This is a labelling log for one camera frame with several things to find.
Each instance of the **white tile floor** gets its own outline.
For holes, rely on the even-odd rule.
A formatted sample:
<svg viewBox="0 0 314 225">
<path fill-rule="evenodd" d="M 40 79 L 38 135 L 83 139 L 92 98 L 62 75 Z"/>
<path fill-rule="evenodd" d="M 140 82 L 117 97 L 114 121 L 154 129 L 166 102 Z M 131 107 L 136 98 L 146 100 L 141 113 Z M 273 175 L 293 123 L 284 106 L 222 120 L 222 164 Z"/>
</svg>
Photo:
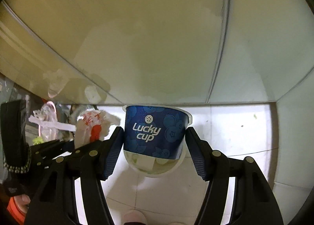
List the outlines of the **white tile floor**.
<svg viewBox="0 0 314 225">
<path fill-rule="evenodd" d="M 121 118 L 121 107 L 100 107 Z M 244 159 L 252 156 L 268 179 L 271 150 L 271 119 L 268 105 L 184 107 L 193 115 L 192 126 L 201 139 L 209 142 L 227 156 Z M 230 218 L 235 179 L 230 178 L 226 208 L 222 224 Z M 206 192 L 207 183 L 196 173 L 187 153 L 183 163 L 172 174 L 161 178 L 147 178 L 137 174 L 127 164 L 121 151 L 113 174 L 102 182 L 104 194 L 116 225 L 130 209 L 142 211 L 149 225 L 171 222 L 194 224 Z M 87 224 L 80 190 L 75 184 L 77 208 L 81 224 Z"/>
</svg>

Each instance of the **logo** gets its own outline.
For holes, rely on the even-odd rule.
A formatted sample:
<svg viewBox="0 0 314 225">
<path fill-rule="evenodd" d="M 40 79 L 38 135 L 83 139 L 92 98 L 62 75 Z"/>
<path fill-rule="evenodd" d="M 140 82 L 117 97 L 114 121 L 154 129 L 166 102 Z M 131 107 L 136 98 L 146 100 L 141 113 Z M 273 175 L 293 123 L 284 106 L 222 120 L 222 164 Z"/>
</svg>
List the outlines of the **logo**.
<svg viewBox="0 0 314 225">
<path fill-rule="evenodd" d="M 152 115 L 147 115 L 145 117 L 145 122 L 148 123 L 148 124 L 152 123 L 153 122 L 153 116 Z"/>
<path fill-rule="evenodd" d="M 145 132 L 145 133 L 151 133 L 151 134 L 145 134 L 145 133 L 139 133 L 137 134 L 136 138 L 137 139 L 142 139 L 145 140 L 145 142 L 147 143 L 148 141 L 152 141 L 154 139 L 154 137 L 156 135 L 159 134 L 161 128 L 155 128 L 153 127 L 153 125 L 150 126 L 142 126 L 142 125 L 138 125 L 136 128 L 136 124 L 134 124 L 133 126 L 133 130 L 134 131 L 139 131 L 139 132 Z"/>
</svg>

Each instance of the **plastic bag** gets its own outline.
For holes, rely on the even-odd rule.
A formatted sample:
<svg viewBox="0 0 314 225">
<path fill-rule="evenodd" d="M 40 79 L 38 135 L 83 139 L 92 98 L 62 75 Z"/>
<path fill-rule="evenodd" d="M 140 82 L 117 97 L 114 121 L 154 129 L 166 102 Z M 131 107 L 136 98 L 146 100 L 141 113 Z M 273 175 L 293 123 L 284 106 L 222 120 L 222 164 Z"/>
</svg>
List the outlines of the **plastic bag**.
<svg viewBox="0 0 314 225">
<path fill-rule="evenodd" d="M 96 140 L 103 141 L 111 125 L 120 125 L 120 118 L 104 110 L 85 111 L 80 114 L 79 118 L 74 138 L 75 148 Z"/>
<path fill-rule="evenodd" d="M 41 121 L 57 122 L 57 113 L 54 103 L 49 101 L 45 103 L 40 110 L 34 110 L 34 116 Z M 62 134 L 56 128 L 38 127 L 38 134 L 44 142 L 62 138 Z"/>
</svg>

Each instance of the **cup lid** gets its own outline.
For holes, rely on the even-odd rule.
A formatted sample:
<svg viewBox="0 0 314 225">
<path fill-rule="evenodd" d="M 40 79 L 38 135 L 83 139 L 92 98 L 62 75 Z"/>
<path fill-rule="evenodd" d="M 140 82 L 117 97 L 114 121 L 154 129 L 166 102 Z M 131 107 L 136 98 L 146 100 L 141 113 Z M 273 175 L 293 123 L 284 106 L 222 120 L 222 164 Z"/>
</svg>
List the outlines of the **cup lid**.
<svg viewBox="0 0 314 225">
<path fill-rule="evenodd" d="M 128 106 L 150 106 L 150 105 L 124 105 L 122 107 L 122 109 L 127 112 L 127 107 Z M 176 109 L 179 110 L 181 112 L 184 112 L 188 117 L 189 117 L 189 123 L 187 124 L 188 126 L 192 124 L 192 115 L 191 113 L 187 112 L 186 110 L 177 108 L 177 107 L 173 107 L 173 106 L 165 106 L 165 105 L 151 105 L 151 107 L 162 107 L 162 108 L 170 108 L 170 109 Z"/>
</svg>

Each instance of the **metal rivet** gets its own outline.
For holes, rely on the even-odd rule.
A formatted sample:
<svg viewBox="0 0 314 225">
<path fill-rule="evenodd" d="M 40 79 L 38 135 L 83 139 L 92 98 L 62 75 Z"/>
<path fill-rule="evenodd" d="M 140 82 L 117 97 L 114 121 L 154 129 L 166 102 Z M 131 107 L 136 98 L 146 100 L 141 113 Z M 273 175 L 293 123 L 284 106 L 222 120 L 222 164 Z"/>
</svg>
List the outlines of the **metal rivet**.
<svg viewBox="0 0 314 225">
<path fill-rule="evenodd" d="M 254 162 L 254 158 L 252 158 L 252 157 L 246 157 L 246 160 L 249 163 L 253 163 Z"/>
<path fill-rule="evenodd" d="M 91 157 L 94 157 L 94 156 L 96 156 L 98 154 L 98 151 L 96 151 L 96 150 L 93 150 L 93 151 L 90 151 L 89 152 L 89 155 L 91 156 Z"/>
<path fill-rule="evenodd" d="M 215 156 L 215 157 L 219 157 L 221 155 L 221 152 L 220 151 L 217 151 L 217 150 L 214 150 L 212 152 L 212 154 Z"/>
<path fill-rule="evenodd" d="M 62 157 L 62 156 L 56 158 L 57 163 L 61 163 L 63 160 L 64 160 L 64 157 Z"/>
</svg>

